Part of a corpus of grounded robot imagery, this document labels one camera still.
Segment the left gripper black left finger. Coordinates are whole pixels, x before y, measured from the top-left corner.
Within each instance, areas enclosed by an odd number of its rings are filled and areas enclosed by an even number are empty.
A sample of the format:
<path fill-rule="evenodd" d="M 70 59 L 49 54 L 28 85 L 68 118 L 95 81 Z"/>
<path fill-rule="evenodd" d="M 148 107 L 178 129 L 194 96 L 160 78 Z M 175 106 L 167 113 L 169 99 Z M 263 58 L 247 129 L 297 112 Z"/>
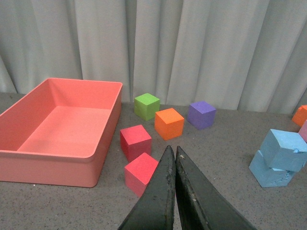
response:
<path fill-rule="evenodd" d="M 172 230 L 176 193 L 176 163 L 167 146 L 143 195 L 126 216 L 120 230 Z"/>

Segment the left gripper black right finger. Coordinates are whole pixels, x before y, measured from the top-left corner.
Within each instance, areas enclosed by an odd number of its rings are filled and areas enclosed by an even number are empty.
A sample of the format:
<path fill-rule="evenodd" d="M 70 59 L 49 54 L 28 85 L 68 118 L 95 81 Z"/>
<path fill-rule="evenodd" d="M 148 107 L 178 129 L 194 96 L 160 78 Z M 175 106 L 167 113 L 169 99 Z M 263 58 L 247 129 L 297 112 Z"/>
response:
<path fill-rule="evenodd" d="M 254 230 L 177 146 L 176 197 L 183 230 Z"/>

